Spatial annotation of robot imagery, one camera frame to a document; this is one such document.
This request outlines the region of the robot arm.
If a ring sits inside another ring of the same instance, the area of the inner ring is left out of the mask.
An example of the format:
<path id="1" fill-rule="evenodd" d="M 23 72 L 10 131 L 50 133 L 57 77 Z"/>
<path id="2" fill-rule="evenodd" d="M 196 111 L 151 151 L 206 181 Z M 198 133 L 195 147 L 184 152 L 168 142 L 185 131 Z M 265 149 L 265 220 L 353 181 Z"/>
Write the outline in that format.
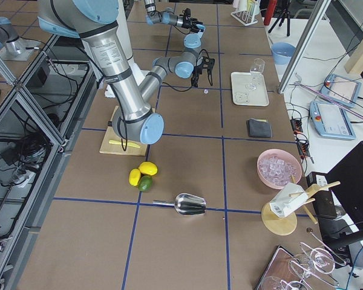
<path id="1" fill-rule="evenodd" d="M 149 104 L 154 91 L 169 73 L 191 79 L 196 86 L 203 68 L 211 70 L 214 60 L 202 55 L 202 22 L 191 17 L 190 9 L 181 15 L 170 10 L 158 11 L 154 1 L 145 1 L 149 24 L 168 24 L 188 29 L 184 50 L 177 57 L 160 57 L 153 61 L 152 70 L 137 83 L 132 66 L 123 50 L 125 39 L 118 35 L 117 1 L 39 1 L 39 26 L 46 32 L 80 39 L 89 46 L 91 60 L 110 86 L 119 102 L 114 114 L 114 132 L 127 141 L 154 144 L 164 130 L 163 117 Z"/>
<path id="2" fill-rule="evenodd" d="M 204 32 L 204 25 L 197 18 L 191 16 L 191 9 L 186 8 L 182 14 L 175 14 L 170 8 L 159 11 L 154 0 L 145 0 L 146 22 L 148 25 L 166 24 L 189 30 L 192 33 Z"/>

